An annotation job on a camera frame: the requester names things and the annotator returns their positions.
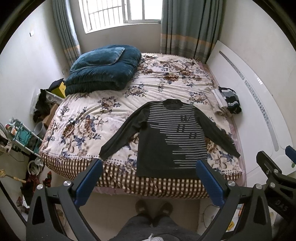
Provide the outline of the dark striped sweater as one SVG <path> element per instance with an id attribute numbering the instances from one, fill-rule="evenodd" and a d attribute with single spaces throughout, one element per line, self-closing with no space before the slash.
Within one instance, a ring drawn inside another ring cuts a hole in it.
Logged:
<path id="1" fill-rule="evenodd" d="M 195 178 L 196 162 L 207 159 L 205 139 L 240 157 L 234 144 L 197 107 L 178 99 L 150 101 L 134 111 L 101 148 L 102 160 L 138 134 L 138 177 Z"/>

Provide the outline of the window with bars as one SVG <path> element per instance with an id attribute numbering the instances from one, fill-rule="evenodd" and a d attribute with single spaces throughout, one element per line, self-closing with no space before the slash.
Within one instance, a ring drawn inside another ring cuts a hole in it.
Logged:
<path id="1" fill-rule="evenodd" d="M 79 9 L 85 33 L 129 24 L 160 23 L 160 0 L 82 0 Z"/>

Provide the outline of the folded white garment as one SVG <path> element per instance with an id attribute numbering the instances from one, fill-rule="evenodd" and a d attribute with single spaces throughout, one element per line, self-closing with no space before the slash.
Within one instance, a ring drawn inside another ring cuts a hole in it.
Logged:
<path id="1" fill-rule="evenodd" d="M 214 94 L 214 96 L 218 102 L 218 106 L 220 108 L 227 109 L 228 104 L 227 104 L 226 100 L 224 99 L 224 97 L 222 96 L 221 92 L 218 89 L 212 89 L 212 93 Z"/>

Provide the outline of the teal storage rack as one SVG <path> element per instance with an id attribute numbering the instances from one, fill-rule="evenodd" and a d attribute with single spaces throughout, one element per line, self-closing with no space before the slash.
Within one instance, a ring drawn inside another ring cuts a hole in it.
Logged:
<path id="1" fill-rule="evenodd" d="M 12 118 L 6 124 L 6 130 L 11 136 L 12 142 L 20 148 L 40 158 L 39 149 L 42 139 L 25 126 L 20 120 Z"/>

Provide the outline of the yellow box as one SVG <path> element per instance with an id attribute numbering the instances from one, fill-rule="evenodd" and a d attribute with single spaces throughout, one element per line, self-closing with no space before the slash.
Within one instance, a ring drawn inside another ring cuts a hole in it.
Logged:
<path id="1" fill-rule="evenodd" d="M 66 86 L 65 86 L 64 82 L 62 81 L 60 83 L 60 85 L 58 87 L 56 87 L 55 89 L 53 89 L 51 92 L 53 94 L 59 96 L 60 98 L 65 98 L 66 97 L 65 90 L 66 90 Z"/>

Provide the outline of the green curtain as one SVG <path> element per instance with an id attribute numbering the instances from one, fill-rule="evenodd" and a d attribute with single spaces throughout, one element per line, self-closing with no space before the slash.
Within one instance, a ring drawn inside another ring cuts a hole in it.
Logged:
<path id="1" fill-rule="evenodd" d="M 66 59 L 71 67 L 81 55 L 71 13 L 70 1 L 52 1 L 53 14 Z"/>
<path id="2" fill-rule="evenodd" d="M 215 47 L 223 1 L 163 1 L 159 52 L 205 64 Z"/>

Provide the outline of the left green curtain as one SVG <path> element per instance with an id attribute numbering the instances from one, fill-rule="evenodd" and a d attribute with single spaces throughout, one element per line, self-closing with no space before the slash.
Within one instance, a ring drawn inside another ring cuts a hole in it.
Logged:
<path id="1" fill-rule="evenodd" d="M 81 55 L 71 13 L 70 1 L 52 1 L 53 14 L 66 59 L 71 67 Z"/>

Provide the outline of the brown slipper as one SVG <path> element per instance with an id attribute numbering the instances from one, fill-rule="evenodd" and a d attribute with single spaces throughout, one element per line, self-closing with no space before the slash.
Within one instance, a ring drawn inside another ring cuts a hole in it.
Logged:
<path id="1" fill-rule="evenodd" d="M 173 212 L 172 204 L 170 202 L 166 202 L 160 207 L 160 209 L 156 214 L 156 217 L 157 218 L 170 217 L 172 212 Z"/>
<path id="2" fill-rule="evenodd" d="M 144 216 L 148 219 L 151 219 L 147 204 L 143 200 L 138 200 L 136 202 L 135 210 L 137 212 L 137 216 Z"/>

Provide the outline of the white headboard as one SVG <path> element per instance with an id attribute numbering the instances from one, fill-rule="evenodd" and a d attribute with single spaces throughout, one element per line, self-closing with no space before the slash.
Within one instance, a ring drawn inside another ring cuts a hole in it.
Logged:
<path id="1" fill-rule="evenodd" d="M 252 187 L 267 180 L 256 162 L 259 151 L 265 151 L 283 174 L 294 172 L 295 164 L 285 155 L 286 147 L 293 145 L 290 132 L 278 105 L 261 79 L 220 41 L 206 64 L 218 85 L 235 90 L 240 101 L 242 111 L 233 118 L 245 164 L 245 185 Z"/>

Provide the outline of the left brown slipper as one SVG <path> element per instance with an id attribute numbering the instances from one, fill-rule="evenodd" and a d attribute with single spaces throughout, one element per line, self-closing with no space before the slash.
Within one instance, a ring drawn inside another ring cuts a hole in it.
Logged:
<path id="1" fill-rule="evenodd" d="M 148 219 L 151 219 L 147 204 L 143 200 L 138 200 L 136 202 L 135 210 L 137 212 L 137 216 L 144 216 Z"/>

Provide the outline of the cardboard box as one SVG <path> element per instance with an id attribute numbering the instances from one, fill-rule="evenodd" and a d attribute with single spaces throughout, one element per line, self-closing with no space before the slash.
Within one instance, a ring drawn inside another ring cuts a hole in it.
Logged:
<path id="1" fill-rule="evenodd" d="M 43 124 L 45 125 L 46 128 L 49 127 L 54 115 L 55 115 L 55 112 L 56 110 L 58 109 L 59 105 L 58 104 L 54 104 L 52 107 L 51 107 L 51 110 L 50 110 L 50 113 L 48 116 L 46 116 L 44 119 L 43 119 Z"/>

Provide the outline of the teal velvet pillow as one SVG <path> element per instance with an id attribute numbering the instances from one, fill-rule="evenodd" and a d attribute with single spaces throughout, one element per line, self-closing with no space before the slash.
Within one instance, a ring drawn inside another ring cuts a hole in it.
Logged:
<path id="1" fill-rule="evenodd" d="M 74 73 L 88 67 L 112 65 L 118 61 L 124 51 L 124 47 L 111 47 L 96 49 L 84 53 L 73 63 L 70 68 L 70 73 Z"/>

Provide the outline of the black clothes on chair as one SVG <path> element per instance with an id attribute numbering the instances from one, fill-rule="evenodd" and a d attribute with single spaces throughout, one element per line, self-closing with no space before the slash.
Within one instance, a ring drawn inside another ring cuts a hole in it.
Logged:
<path id="1" fill-rule="evenodd" d="M 38 123 L 50 114 L 51 106 L 47 102 L 46 90 L 40 89 L 40 94 L 33 111 L 33 121 Z"/>

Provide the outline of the folded striped garment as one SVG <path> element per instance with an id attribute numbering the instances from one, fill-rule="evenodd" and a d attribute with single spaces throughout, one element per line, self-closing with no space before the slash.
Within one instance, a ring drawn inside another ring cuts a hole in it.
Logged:
<path id="1" fill-rule="evenodd" d="M 236 92 L 230 88 L 226 87 L 218 87 L 222 97 L 225 99 L 227 103 L 227 109 L 231 114 L 239 114 L 242 109 L 240 106 L 239 98 Z"/>

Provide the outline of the teal folded quilt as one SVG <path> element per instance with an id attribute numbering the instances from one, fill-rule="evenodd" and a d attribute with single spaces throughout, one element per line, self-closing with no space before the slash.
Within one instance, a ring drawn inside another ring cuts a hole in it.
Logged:
<path id="1" fill-rule="evenodd" d="M 112 65 L 88 67 L 74 73 L 69 72 L 65 80 L 65 94 L 91 93 L 96 90 L 123 90 L 137 71 L 142 54 L 131 45 L 107 45 L 100 47 L 124 47 L 121 57 Z"/>

